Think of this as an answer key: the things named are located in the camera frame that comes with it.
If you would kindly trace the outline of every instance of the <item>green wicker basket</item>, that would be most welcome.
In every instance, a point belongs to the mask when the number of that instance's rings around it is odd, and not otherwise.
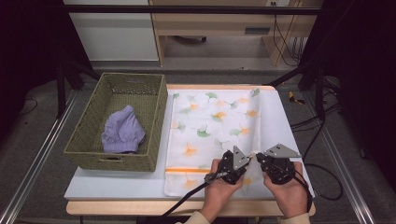
[[[103,73],[64,155],[83,169],[155,171],[167,96],[164,75]],[[146,138],[136,154],[105,153],[106,120],[127,105],[134,108]]]

